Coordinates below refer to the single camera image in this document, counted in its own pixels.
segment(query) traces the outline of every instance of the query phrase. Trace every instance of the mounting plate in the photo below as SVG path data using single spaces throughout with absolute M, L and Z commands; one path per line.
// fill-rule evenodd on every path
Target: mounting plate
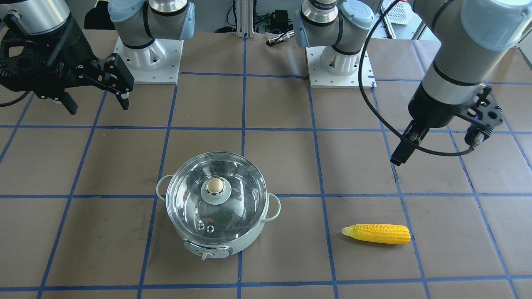
M 358 69 L 350 76 L 337 76 L 329 73 L 320 64 L 321 52 L 325 46 L 306 48 L 306 61 L 309 67 L 310 87 L 313 88 L 358 88 L 359 71 Z M 362 86 L 365 89 L 377 87 L 368 53 L 364 57 L 362 66 Z
M 127 62 L 128 55 L 124 50 L 124 45 L 120 37 L 114 51 L 118 53 L 129 71 L 135 78 L 135 84 L 177 84 L 177 77 L 179 74 L 179 66 L 181 65 L 181 54 L 183 52 L 183 41 L 172 39 L 157 39 L 166 50 L 166 59 L 164 64 L 160 67 L 150 70 L 138 70 L 132 68 Z

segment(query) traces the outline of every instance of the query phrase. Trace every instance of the tiled surface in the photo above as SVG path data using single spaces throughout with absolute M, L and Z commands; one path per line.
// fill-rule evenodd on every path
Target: tiled surface
M 103 58 L 116 32 L 87 38 Z M 393 168 L 387 145 L 398 139 L 383 135 L 357 90 L 309 92 L 304 49 L 264 40 L 196 34 L 178 88 L 135 86 L 129 111 L 112 95 L 102 102 L 97 88 L 70 91 L 75 116 L 36 98 L 25 114 L 29 99 L 0 109 L 2 150 L 14 132 L 0 154 L 0 298 L 530 298 L 532 123 L 523 111 L 532 71 L 520 53 L 510 50 L 487 79 L 517 132 L 502 125 L 463 159 L 415 152 Z M 375 99 L 398 129 L 410 121 L 420 61 L 436 49 L 370 43 Z M 467 126 L 450 127 L 465 148 Z M 446 128 L 423 146 L 454 151 Z M 257 165 L 282 212 L 241 255 L 203 262 L 154 188 L 215 150 Z M 413 241 L 340 233 L 363 222 L 406 225 Z

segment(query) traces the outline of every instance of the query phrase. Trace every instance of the cooking pot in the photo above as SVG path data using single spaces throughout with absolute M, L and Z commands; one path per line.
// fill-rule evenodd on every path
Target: cooking pot
M 170 179 L 166 199 L 159 192 Z M 281 202 L 266 192 L 260 171 L 244 157 L 229 152 L 209 152 L 164 176 L 156 187 L 166 201 L 170 220 L 183 244 L 202 260 L 222 259 L 253 243 L 264 224 L 281 212 Z M 270 199 L 277 213 L 267 218 Z

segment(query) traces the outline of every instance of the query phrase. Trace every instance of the ear of corn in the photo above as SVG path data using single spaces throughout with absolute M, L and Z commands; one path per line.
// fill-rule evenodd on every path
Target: ear of corn
M 410 231 L 403 225 L 356 224 L 344 227 L 342 234 L 357 240 L 375 243 L 406 244 L 410 242 Z

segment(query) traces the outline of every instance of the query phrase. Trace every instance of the pot lid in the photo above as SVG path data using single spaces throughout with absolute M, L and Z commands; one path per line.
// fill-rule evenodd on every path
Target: pot lid
M 187 240 L 217 246 L 242 237 L 261 221 L 266 186 L 244 157 L 209 152 L 179 168 L 166 202 L 170 219 Z

